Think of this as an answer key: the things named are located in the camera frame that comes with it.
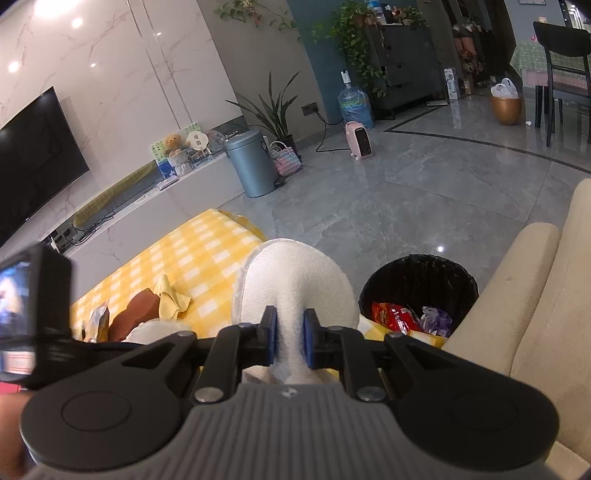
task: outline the red snack bag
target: red snack bag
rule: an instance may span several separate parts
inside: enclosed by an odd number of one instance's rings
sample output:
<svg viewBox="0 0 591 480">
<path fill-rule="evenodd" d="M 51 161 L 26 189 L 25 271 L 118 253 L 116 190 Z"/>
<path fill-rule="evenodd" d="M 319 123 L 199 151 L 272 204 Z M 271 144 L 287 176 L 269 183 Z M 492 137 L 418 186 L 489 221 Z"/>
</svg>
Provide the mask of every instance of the red snack bag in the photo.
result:
<svg viewBox="0 0 591 480">
<path fill-rule="evenodd" d="M 402 332 L 404 335 L 408 335 L 409 330 L 423 331 L 414 313 L 410 309 L 395 303 L 373 302 L 372 320 L 393 332 Z"/>
</svg>

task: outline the black garbage bag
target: black garbage bag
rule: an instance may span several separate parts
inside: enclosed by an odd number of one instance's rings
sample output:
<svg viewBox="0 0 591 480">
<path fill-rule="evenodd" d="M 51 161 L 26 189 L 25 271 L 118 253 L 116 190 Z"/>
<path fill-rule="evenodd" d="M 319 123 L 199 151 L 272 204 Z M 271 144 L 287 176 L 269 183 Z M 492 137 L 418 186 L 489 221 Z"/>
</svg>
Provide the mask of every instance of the black garbage bag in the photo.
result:
<svg viewBox="0 0 591 480">
<path fill-rule="evenodd" d="M 359 309 L 372 319 L 372 303 L 410 307 L 420 317 L 435 307 L 452 318 L 452 333 L 478 299 L 478 285 L 464 267 L 435 255 L 409 255 L 376 271 L 359 296 Z"/>
</svg>

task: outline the dining chair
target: dining chair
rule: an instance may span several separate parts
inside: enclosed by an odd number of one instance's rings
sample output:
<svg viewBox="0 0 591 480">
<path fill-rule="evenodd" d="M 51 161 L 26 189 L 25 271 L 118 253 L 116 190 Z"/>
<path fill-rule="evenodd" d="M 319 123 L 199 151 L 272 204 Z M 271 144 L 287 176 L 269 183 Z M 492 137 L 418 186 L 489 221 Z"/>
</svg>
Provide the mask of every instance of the dining chair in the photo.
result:
<svg viewBox="0 0 591 480">
<path fill-rule="evenodd" d="M 554 130 L 554 100 L 558 99 L 560 123 L 564 121 L 563 100 L 575 102 L 591 107 L 591 74 L 589 73 L 589 59 L 591 54 L 591 36 L 586 30 L 560 27 L 548 23 L 534 22 L 535 34 L 538 42 L 546 52 L 548 67 L 548 114 L 546 116 L 546 146 L 550 146 L 552 132 Z M 564 57 L 583 57 L 584 70 L 565 67 L 552 63 L 550 52 Z M 582 75 L 587 80 L 587 88 L 577 87 L 568 83 L 554 81 L 554 71 Z M 591 112 L 589 121 L 589 134 L 591 136 Z"/>
</svg>

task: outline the hand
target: hand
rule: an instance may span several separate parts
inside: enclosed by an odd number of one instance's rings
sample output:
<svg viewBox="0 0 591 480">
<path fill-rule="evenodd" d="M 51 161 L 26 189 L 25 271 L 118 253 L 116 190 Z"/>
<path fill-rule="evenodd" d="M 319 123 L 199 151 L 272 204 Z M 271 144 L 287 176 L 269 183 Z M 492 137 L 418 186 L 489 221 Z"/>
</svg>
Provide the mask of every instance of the hand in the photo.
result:
<svg viewBox="0 0 591 480">
<path fill-rule="evenodd" d="M 33 392 L 0 395 L 0 478 L 18 480 L 27 474 L 26 447 L 19 424 Z"/>
</svg>

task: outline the gray trash can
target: gray trash can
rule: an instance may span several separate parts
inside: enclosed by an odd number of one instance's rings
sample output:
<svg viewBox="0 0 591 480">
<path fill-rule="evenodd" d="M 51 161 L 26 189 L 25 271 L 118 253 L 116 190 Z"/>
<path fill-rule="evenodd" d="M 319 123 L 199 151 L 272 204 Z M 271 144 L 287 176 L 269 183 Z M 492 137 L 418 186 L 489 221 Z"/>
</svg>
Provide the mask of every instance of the gray trash can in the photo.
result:
<svg viewBox="0 0 591 480">
<path fill-rule="evenodd" d="M 251 128 L 232 137 L 226 149 L 248 197 L 261 197 L 275 190 L 277 171 L 260 130 Z"/>
</svg>

